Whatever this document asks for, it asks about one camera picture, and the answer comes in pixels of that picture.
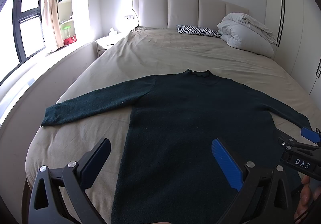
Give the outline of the person right hand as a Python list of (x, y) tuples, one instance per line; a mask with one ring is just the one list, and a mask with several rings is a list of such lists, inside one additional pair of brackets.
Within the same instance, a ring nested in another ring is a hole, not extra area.
[(300, 200), (294, 214), (295, 220), (308, 209), (309, 201), (313, 197), (310, 190), (310, 177), (304, 176), (301, 183), (303, 184), (303, 189), (300, 193)]

